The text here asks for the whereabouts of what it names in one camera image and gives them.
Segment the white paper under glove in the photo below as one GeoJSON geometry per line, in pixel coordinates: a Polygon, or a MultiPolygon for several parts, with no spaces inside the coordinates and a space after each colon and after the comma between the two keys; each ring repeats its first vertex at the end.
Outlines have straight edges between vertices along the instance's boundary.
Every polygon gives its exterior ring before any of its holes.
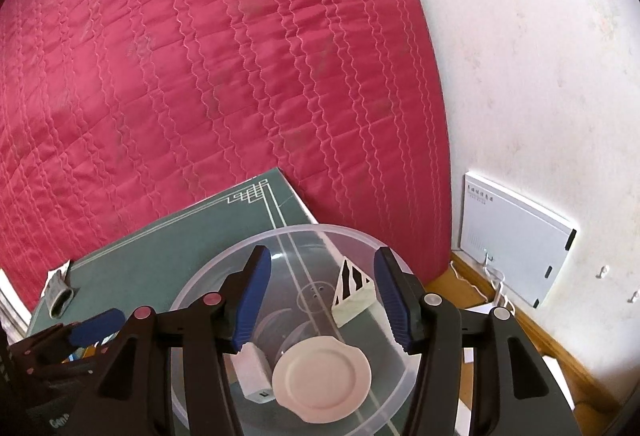
{"type": "Polygon", "coordinates": [[[73,263],[72,260],[66,260],[65,263],[62,263],[62,265],[49,270],[48,271],[48,277],[52,277],[55,274],[60,274],[62,276],[63,279],[66,278],[66,274],[68,273],[68,270],[70,269],[70,265],[73,263]]]}

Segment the white charger block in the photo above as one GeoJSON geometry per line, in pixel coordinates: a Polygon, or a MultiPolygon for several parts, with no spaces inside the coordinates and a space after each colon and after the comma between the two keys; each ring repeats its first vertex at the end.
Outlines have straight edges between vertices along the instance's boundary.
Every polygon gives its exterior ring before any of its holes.
{"type": "Polygon", "coordinates": [[[273,401],[272,371],[264,352],[254,343],[245,343],[231,356],[236,380],[245,399],[254,404],[273,401]]]}

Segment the clear plastic basin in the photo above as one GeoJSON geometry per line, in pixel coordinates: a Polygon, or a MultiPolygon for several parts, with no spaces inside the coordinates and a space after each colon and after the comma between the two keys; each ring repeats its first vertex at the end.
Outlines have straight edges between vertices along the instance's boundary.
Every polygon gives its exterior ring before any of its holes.
{"type": "Polygon", "coordinates": [[[227,248],[197,271],[178,293],[172,309],[191,305],[218,291],[229,274],[241,270],[254,247],[263,245],[272,258],[271,277],[254,327],[252,344],[270,364],[294,344],[318,335],[358,347],[367,357],[372,383],[361,407],[341,421],[309,424],[277,401],[246,399],[238,383],[231,397],[247,435],[398,435],[404,428],[419,357],[404,353],[393,337],[381,303],[338,326],[331,307],[337,287],[348,277],[344,262],[366,277],[380,242],[355,230],[329,225],[283,227],[256,234],[227,248]]]}

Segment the pink quilted bedspread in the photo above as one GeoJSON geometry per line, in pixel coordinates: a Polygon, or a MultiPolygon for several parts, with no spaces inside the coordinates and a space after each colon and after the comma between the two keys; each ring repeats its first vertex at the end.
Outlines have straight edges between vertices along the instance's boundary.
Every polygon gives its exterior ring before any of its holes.
{"type": "Polygon", "coordinates": [[[50,269],[277,168],[423,280],[451,236],[420,0],[4,0],[1,266],[50,269]]]}

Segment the orange black-striped wedge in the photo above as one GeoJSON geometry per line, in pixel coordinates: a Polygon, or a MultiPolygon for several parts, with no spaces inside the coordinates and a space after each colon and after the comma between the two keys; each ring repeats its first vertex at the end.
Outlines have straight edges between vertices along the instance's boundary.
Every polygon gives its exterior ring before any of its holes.
{"type": "Polygon", "coordinates": [[[108,345],[107,344],[96,344],[96,345],[91,345],[89,347],[87,347],[84,352],[82,353],[81,358],[82,359],[87,359],[87,358],[92,358],[96,355],[99,354],[104,354],[104,352],[106,352],[108,349],[108,345]]]}

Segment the white zebra-striped wedge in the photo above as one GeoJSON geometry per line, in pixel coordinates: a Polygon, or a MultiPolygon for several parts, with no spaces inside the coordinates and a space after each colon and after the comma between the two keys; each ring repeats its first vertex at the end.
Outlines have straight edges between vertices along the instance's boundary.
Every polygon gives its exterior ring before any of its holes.
{"type": "Polygon", "coordinates": [[[338,274],[331,312],[338,328],[354,320],[376,302],[373,279],[348,258],[338,274]]]}

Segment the white wall box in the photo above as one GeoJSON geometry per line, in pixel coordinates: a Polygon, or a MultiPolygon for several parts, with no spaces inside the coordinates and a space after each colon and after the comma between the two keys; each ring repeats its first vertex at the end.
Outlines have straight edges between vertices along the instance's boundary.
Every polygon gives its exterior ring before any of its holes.
{"type": "Polygon", "coordinates": [[[530,307],[549,294],[576,238],[568,219],[477,172],[464,175],[460,250],[530,307]]]}

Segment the green table mat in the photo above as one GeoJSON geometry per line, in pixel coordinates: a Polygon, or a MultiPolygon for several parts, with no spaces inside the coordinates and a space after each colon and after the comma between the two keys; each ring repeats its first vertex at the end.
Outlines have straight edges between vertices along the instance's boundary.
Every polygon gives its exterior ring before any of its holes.
{"type": "Polygon", "coordinates": [[[256,234],[317,222],[277,170],[256,176],[167,216],[70,265],[75,297],[62,315],[71,323],[116,308],[157,312],[227,248],[256,234]]]}

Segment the white round plate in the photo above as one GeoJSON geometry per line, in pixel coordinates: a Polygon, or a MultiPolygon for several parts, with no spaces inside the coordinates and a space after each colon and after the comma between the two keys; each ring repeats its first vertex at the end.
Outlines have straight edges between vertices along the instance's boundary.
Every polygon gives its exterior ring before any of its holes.
{"type": "Polygon", "coordinates": [[[364,352],[327,335],[290,347],[272,374],[277,403],[309,424],[341,421],[356,412],[371,382],[364,352]]]}

